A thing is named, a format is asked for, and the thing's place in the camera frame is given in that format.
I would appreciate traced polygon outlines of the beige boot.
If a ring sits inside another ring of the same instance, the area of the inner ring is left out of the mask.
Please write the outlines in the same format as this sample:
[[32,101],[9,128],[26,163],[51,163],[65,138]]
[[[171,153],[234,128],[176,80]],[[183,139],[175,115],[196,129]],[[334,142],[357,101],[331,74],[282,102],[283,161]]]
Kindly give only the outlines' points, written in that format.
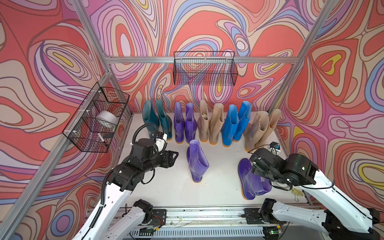
[[217,103],[214,105],[212,117],[209,123],[209,142],[211,145],[216,145],[218,143],[219,133],[223,127],[224,122],[224,105]]
[[199,138],[201,142],[207,142],[209,138],[209,114],[205,100],[200,102],[200,114],[198,119]]
[[248,124],[245,136],[245,150],[247,152],[254,148],[261,147],[271,133],[269,129],[269,114],[265,111],[258,111],[252,124]]
[[271,133],[275,130],[277,123],[280,119],[282,111],[280,109],[275,109],[268,116],[268,125],[264,135],[261,137],[259,142],[256,144],[256,147],[261,147],[267,143],[267,138],[271,135]]

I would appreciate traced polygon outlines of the blue boot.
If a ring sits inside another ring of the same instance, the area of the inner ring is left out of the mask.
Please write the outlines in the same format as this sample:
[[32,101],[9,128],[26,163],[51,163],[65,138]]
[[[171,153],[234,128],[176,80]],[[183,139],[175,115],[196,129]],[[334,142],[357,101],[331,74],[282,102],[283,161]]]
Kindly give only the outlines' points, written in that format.
[[222,128],[222,141],[225,147],[229,147],[232,144],[239,122],[237,107],[230,105]]
[[241,137],[242,137],[242,135],[243,135],[246,127],[248,126],[250,119],[251,119],[251,111],[252,111],[251,103],[248,101],[243,101],[242,105],[240,107],[240,110],[238,112],[239,124],[238,124],[238,128],[236,130],[236,133],[233,137],[234,142],[238,142],[241,139]]

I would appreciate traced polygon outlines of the teal boot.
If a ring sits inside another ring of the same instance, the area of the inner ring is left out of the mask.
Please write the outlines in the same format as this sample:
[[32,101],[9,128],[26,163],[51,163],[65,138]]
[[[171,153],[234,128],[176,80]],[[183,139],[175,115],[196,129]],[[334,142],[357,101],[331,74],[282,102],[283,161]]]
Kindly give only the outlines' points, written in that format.
[[159,118],[154,111],[151,100],[145,102],[142,117],[145,124],[153,123],[156,124],[157,128],[160,126]]
[[172,139],[172,120],[167,115],[162,100],[156,100],[156,107],[163,132],[167,135],[167,141],[170,141]]

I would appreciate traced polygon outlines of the dark purple boot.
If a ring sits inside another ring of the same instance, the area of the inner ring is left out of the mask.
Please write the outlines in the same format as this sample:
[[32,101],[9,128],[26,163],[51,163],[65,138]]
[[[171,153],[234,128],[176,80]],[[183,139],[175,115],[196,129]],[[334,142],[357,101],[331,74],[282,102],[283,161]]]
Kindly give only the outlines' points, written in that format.
[[182,105],[180,102],[175,103],[174,129],[175,129],[176,142],[178,144],[183,143],[184,142],[185,119],[183,117]]
[[188,103],[186,105],[186,122],[185,122],[185,136],[188,143],[194,140],[197,131],[197,121],[194,115],[194,104]]

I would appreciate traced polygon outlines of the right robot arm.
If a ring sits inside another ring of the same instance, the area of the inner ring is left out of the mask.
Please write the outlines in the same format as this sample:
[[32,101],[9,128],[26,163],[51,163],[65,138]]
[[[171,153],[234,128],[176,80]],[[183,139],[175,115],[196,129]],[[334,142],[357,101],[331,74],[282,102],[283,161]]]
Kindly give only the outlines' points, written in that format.
[[365,208],[351,199],[318,166],[301,154],[282,159],[265,148],[253,152],[253,174],[272,182],[298,187],[316,198],[325,210],[290,206],[265,199],[259,214],[267,223],[296,223],[324,234],[332,240],[378,240],[374,225],[381,222],[380,212]]

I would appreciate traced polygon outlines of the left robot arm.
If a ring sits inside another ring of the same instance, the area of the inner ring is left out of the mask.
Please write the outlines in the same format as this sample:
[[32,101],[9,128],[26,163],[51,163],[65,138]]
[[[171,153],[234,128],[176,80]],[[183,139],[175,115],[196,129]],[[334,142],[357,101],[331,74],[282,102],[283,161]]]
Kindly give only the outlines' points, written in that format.
[[117,165],[103,183],[99,206],[95,208],[86,223],[75,235],[76,240],[122,240],[138,226],[158,229],[166,223],[166,210],[155,210],[145,200],[138,200],[132,208],[114,225],[116,214],[129,198],[145,173],[157,167],[171,168],[179,154],[163,151],[156,158],[141,159],[132,155]]

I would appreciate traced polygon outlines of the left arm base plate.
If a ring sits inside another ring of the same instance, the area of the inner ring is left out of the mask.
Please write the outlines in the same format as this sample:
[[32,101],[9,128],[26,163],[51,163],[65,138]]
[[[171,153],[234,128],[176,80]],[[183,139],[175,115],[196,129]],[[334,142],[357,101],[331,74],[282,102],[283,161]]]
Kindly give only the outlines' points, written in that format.
[[167,210],[166,209],[154,209],[149,219],[145,219],[141,224],[142,226],[153,226],[161,228],[166,224]]

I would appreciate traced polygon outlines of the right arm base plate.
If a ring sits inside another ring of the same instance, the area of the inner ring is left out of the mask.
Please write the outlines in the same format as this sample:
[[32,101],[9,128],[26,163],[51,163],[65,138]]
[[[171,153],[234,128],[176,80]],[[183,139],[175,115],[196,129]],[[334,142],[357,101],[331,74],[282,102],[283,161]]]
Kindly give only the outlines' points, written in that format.
[[273,216],[272,209],[259,209],[259,208],[246,208],[244,209],[244,214],[240,217],[245,218],[248,225],[255,224],[278,224],[284,225],[288,222],[279,221]]

